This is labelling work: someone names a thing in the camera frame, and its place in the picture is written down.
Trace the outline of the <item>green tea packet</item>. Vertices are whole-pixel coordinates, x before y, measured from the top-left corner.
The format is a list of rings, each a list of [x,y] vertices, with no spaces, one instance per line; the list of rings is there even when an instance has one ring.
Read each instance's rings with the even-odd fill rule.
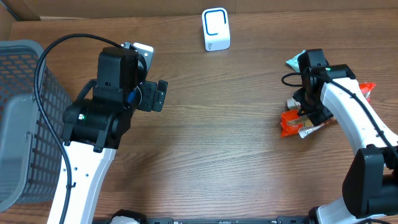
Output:
[[[299,110],[301,108],[301,104],[293,97],[287,99],[286,105],[288,110]]]

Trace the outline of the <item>orange noodle packet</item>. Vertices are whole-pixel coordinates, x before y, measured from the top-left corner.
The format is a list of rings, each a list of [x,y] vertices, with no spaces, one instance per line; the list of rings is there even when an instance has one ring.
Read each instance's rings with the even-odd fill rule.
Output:
[[[310,121],[307,115],[298,115],[298,112],[299,110],[287,110],[281,114],[282,138],[298,134],[299,128]],[[332,116],[327,121],[329,120],[335,121],[335,118]]]

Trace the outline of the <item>white conditioner tube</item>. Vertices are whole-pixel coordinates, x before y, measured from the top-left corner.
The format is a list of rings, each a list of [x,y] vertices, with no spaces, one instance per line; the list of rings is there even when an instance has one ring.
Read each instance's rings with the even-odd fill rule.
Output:
[[[311,134],[311,133],[317,131],[318,129],[320,129],[320,128],[322,128],[322,127],[324,127],[324,126],[326,126],[327,124],[330,124],[330,123],[332,123],[332,122],[333,122],[332,120],[329,120],[329,121],[325,121],[324,123],[321,123],[321,124],[315,126],[314,124],[312,124],[312,123],[309,121],[308,123],[305,123],[303,127],[301,127],[301,128],[298,129],[298,134],[299,134],[299,136],[303,139],[303,138],[305,138],[306,136],[308,136],[309,134]]]

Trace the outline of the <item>teal snack packet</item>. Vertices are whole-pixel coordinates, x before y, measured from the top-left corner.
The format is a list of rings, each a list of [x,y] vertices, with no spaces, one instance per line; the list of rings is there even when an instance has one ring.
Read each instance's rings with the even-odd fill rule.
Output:
[[[297,54],[296,56],[294,56],[292,59],[289,59],[286,61],[286,64],[288,66],[290,66],[295,72],[299,72],[299,57],[304,54],[306,52],[306,50],[302,50],[302,52],[300,52],[299,54]]]

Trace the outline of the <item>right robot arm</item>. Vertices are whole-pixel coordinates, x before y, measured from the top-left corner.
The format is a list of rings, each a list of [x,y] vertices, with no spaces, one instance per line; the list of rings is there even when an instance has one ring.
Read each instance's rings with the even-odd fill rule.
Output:
[[[329,64],[322,49],[303,50],[286,63],[302,79],[293,94],[298,117],[313,127],[335,119],[354,154],[341,197],[312,208],[303,222],[380,223],[397,215],[397,134],[373,110],[354,72]]]

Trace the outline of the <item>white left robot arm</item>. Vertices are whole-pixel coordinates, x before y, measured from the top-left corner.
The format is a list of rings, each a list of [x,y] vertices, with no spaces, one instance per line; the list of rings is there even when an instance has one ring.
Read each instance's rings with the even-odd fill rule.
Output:
[[[105,47],[97,79],[87,85],[92,98],[83,90],[65,109],[61,139],[72,172],[65,223],[93,221],[102,183],[134,111],[162,110],[168,83],[146,79],[153,54],[153,47],[140,43]]]

